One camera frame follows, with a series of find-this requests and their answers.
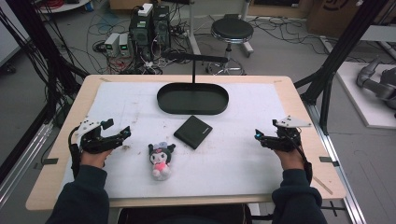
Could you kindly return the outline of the black round stool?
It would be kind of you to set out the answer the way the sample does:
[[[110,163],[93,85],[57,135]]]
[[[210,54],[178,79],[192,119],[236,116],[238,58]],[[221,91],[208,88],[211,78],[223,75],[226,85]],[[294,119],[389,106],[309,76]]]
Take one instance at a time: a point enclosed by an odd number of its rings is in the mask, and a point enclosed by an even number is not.
[[[243,65],[231,57],[232,45],[245,44],[253,36],[253,27],[238,17],[223,17],[214,21],[211,34],[218,40],[227,44],[224,57],[226,63],[209,63],[205,71],[212,75],[244,75]]]

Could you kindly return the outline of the white round table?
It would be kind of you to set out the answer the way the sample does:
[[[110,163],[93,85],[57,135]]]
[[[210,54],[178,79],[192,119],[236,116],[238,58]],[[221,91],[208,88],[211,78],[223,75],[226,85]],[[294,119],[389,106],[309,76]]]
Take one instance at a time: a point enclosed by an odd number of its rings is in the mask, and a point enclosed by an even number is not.
[[[68,3],[67,0],[43,0],[38,9],[45,14],[66,12],[69,10],[84,8],[86,11],[93,11],[92,0],[78,0],[77,3]]]

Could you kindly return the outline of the black oval tray with stand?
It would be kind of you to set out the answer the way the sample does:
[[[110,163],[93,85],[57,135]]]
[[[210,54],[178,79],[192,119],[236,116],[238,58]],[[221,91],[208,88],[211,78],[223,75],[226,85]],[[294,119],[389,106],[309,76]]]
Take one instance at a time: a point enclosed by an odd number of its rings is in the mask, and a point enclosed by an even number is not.
[[[173,82],[162,86],[157,92],[159,108],[169,114],[217,115],[228,106],[229,93],[220,85],[197,83],[195,65],[197,61],[226,63],[225,57],[165,52],[168,60],[191,60],[191,82]]]

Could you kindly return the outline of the aluminium rail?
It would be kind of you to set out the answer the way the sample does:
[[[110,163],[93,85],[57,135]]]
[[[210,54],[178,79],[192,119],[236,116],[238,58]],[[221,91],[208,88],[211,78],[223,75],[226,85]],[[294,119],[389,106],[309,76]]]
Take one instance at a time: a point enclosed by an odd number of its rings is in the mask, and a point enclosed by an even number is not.
[[[8,198],[27,172],[36,155],[46,143],[53,129],[53,124],[42,124],[32,137],[28,138],[27,145],[22,148],[22,154],[0,184],[0,210],[6,205]]]
[[[319,112],[315,105],[307,105],[306,110],[308,115],[313,121],[313,124],[318,132],[319,138],[321,139],[326,151],[328,152],[330,158],[332,159],[332,165],[338,174],[341,183],[346,191],[346,197],[343,199],[346,212],[352,224],[367,224],[365,217],[361,211],[359,203],[354,195],[353,189],[350,186],[346,173],[343,166],[339,160],[336,153],[335,147],[333,146],[332,140],[329,135],[327,135],[322,128],[319,126]]]

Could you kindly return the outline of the black wallet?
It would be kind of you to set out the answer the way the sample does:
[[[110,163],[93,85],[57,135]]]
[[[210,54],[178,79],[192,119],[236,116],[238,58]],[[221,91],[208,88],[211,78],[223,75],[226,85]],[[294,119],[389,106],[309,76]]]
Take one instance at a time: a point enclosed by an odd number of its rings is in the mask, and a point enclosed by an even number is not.
[[[212,130],[213,128],[210,125],[195,116],[190,116],[174,132],[174,137],[187,144],[189,147],[196,149]]]

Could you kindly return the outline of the dark tape strip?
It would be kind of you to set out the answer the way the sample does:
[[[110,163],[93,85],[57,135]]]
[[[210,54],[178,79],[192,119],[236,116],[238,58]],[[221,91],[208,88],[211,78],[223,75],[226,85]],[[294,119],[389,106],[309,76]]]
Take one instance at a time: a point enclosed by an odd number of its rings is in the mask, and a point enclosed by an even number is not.
[[[340,164],[338,161],[334,161],[331,157],[319,157],[320,162],[331,163],[334,167],[338,167]]]
[[[41,170],[45,165],[57,164],[58,160],[59,160],[58,158],[44,159],[41,162],[37,162],[34,165],[34,169]]]

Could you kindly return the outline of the grey power supply unit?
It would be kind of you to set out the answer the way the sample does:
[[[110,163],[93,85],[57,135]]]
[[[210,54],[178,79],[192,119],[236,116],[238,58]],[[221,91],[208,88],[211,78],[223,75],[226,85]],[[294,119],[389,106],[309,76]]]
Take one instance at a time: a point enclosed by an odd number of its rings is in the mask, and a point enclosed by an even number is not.
[[[105,41],[106,53],[109,57],[116,57],[120,52],[120,35],[111,34]]]
[[[120,34],[119,47],[122,57],[129,57],[131,55],[129,36],[127,34]]]

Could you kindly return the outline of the black and pink plush toy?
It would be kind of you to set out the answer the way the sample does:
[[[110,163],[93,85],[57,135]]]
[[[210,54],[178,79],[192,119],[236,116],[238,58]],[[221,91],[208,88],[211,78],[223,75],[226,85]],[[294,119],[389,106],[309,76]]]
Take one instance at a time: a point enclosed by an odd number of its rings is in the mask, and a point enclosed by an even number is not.
[[[172,174],[169,164],[175,147],[175,144],[168,145],[166,142],[148,145],[149,161],[152,164],[151,174],[155,180],[166,180]]]

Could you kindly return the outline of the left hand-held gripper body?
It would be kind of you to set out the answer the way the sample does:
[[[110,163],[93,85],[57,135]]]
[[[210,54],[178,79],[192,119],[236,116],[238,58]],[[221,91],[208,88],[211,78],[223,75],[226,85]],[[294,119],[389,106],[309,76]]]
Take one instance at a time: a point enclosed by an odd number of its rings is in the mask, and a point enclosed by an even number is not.
[[[74,144],[74,150],[77,153],[87,151],[91,154],[97,154],[115,149],[123,144],[123,141],[116,138],[117,134],[107,137],[101,135],[103,129],[100,123],[102,121],[86,117],[80,125],[77,126],[77,139],[79,139],[79,143]]]

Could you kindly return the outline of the white desk leg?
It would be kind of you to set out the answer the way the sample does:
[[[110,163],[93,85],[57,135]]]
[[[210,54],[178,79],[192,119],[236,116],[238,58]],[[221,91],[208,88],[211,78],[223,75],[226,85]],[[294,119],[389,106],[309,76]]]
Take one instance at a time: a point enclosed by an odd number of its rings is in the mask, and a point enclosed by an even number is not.
[[[189,30],[187,32],[193,54],[200,55],[198,43],[194,35],[194,0],[189,0]]]

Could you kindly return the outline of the white box on computer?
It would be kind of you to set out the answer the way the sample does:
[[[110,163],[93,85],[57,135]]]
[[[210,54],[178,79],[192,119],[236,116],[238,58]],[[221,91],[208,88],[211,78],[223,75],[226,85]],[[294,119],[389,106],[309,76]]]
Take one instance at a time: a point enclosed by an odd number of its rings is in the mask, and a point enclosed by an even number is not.
[[[138,15],[147,17],[151,10],[153,9],[153,5],[150,3],[145,3],[139,10]]]

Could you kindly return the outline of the white floor platform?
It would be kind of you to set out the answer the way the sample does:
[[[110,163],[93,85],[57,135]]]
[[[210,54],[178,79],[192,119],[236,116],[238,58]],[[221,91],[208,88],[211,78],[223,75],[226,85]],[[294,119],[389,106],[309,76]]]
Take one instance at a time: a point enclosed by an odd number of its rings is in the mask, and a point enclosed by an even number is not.
[[[356,84],[358,73],[364,66],[366,63],[344,62],[337,77],[366,127],[396,130],[396,110],[387,107],[372,91]]]

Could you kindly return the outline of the black computer tower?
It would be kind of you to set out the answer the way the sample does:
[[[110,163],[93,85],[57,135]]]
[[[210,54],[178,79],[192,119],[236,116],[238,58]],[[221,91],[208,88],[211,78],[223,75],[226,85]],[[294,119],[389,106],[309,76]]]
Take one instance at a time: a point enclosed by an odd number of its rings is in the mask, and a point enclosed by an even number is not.
[[[150,14],[147,16],[139,16],[135,13],[131,18],[129,32],[136,56],[141,61],[151,61],[153,27]]]
[[[153,11],[154,34],[157,44],[162,48],[170,47],[170,9],[169,6],[156,6]]]

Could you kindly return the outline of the person's right hand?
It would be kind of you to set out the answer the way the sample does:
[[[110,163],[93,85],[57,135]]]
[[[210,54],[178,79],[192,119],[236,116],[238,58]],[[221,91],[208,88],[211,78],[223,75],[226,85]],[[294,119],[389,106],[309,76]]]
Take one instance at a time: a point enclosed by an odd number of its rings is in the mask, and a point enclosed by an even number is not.
[[[304,169],[304,160],[301,154],[296,149],[294,149],[291,152],[275,150],[275,154],[280,159],[280,164],[284,171],[294,170],[294,169],[298,169],[298,170]]]

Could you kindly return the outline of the person's left hand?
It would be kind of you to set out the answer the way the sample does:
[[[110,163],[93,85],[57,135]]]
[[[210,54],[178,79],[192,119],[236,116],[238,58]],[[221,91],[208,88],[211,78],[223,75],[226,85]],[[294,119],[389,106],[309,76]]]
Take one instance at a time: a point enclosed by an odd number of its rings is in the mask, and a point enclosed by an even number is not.
[[[99,169],[105,166],[106,158],[112,153],[112,150],[107,150],[97,154],[91,154],[87,151],[83,151],[80,157],[81,165],[89,165]]]

